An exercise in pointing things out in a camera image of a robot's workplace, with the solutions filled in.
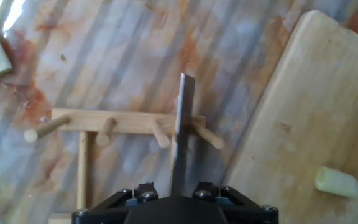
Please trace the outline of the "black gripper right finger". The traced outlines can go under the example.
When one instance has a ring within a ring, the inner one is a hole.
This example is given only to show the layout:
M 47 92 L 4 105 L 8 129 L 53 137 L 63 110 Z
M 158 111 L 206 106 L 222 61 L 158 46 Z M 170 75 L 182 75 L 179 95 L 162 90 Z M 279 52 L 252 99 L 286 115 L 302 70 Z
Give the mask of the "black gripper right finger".
M 200 182 L 193 198 L 217 205 L 230 223 L 278 224 L 278 208 L 258 205 L 238 190 L 228 185 L 218 187 L 211 182 Z

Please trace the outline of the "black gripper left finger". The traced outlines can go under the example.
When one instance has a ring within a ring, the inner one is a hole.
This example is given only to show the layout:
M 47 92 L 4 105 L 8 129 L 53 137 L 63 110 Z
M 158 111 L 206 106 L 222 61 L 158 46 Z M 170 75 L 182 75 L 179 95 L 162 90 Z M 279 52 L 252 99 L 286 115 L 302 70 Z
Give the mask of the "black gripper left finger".
M 153 182 L 139 184 L 134 189 L 121 189 L 92 209 L 73 212 L 72 224 L 124 223 L 135 206 L 158 199 Z

